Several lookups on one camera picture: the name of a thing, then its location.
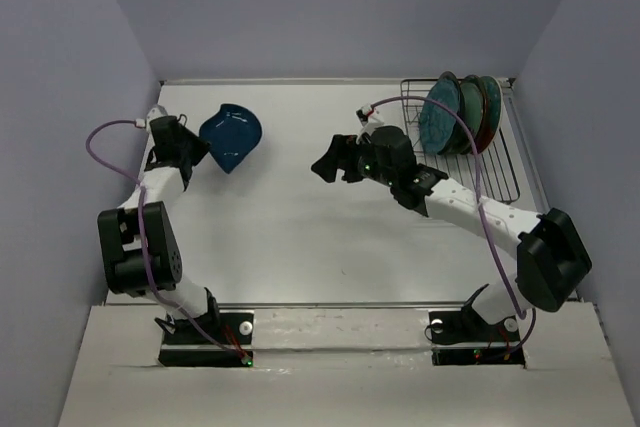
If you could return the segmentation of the cream plate brown rim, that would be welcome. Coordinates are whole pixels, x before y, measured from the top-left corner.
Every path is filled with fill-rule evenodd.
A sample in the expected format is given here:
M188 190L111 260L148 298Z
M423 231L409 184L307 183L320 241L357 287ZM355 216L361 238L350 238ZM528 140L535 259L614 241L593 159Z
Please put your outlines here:
M451 71L445 71L445 72L443 72L443 73L439 76L438 80L439 80L439 81L447 80L447 81L453 82L453 83L455 83L455 84L458 84L458 78L457 78L457 77L456 77L456 75L455 75L453 72L451 72Z

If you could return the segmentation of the pale green flower plate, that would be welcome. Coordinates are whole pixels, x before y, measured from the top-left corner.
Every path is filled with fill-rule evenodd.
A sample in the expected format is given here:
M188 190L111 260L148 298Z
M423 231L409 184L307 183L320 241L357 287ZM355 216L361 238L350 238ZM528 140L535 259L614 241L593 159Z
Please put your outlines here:
M471 132L472 138L476 139L481 130L485 105L480 78L476 75L468 75L462 80L460 87L465 102L462 119Z

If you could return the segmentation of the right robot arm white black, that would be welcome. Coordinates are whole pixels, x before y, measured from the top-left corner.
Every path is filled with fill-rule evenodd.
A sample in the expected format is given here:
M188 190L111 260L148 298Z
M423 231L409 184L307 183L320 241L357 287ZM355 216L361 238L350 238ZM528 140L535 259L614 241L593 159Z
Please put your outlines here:
M383 184L405 209L482 237L515 260L515 274L480 287L462 307L460 326L470 338L486 337L518 312L559 311L592 269L567 213L521 210L476 195L445 172L419 163L398 127L380 127L364 140L336 134L311 170L327 183Z

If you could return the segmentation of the blue plate white blossoms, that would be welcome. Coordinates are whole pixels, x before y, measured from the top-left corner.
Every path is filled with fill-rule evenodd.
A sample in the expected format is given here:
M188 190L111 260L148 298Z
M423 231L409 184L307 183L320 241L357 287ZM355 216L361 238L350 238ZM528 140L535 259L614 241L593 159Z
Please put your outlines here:
M477 75L472 75L471 80L482 95L482 120L478 134L475 137L477 151L481 153L486 149L487 139L490 134L490 100L482 79Z

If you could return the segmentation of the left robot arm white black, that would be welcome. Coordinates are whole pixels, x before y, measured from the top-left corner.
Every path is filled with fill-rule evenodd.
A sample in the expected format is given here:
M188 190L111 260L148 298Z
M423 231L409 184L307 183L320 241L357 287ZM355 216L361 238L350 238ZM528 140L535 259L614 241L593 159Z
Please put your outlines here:
M135 177L101 159L91 142L104 127L131 125L149 133L152 146L142 175ZM135 121L111 121L96 128L86 150L102 166L134 183L120 206L98 215L97 227L108 289L114 294L144 297L162 306L173 319L186 321L195 339L209 342L221 330L215 297L183 272L169 208L189 187L194 168L209 144L173 115L158 114Z

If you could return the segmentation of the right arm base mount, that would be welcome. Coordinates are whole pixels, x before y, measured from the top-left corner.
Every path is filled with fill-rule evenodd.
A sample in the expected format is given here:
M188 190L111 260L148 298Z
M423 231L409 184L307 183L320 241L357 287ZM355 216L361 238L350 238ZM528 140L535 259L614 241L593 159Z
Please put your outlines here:
M515 316L504 315L491 324L473 309L473 303L489 287L479 288L458 310L429 313L424 336L431 345L434 366L525 366Z

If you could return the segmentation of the red teal floral plate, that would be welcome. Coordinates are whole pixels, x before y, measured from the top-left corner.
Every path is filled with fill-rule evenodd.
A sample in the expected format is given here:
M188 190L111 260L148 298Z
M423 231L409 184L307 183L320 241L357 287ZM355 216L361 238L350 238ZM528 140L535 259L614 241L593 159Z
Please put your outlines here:
M481 76L480 78L482 79L482 81L486 86L487 93L489 95L489 100L490 100L490 134L487 139L487 145L486 145L486 149L487 149L493 142L500 128L503 95L502 95L501 87L496 78L492 76Z

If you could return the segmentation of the dark blue curved dish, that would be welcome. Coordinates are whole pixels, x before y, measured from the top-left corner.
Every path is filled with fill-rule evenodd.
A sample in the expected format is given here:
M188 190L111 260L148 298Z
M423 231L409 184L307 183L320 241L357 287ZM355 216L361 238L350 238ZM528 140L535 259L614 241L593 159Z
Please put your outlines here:
M258 146L263 129L249 109L223 103L217 113L199 128L199 136L209 144L209 154L221 170L230 174Z

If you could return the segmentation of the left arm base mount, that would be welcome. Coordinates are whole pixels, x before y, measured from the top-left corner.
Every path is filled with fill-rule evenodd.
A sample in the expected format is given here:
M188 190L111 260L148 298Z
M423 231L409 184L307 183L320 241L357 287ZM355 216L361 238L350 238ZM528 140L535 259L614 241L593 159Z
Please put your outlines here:
M164 367L251 368L254 312L222 310L220 321L216 326L198 319L204 336L186 319L156 317L154 322L162 331L158 362Z

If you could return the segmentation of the teal scalloped plate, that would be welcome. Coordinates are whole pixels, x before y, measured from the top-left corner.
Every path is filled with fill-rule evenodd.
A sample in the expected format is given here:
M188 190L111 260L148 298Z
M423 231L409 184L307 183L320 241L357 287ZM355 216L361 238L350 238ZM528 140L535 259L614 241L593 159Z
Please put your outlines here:
M419 135L425 154L440 154L447 146L457 121L449 111L460 112L459 83L437 81L429 90L419 116Z

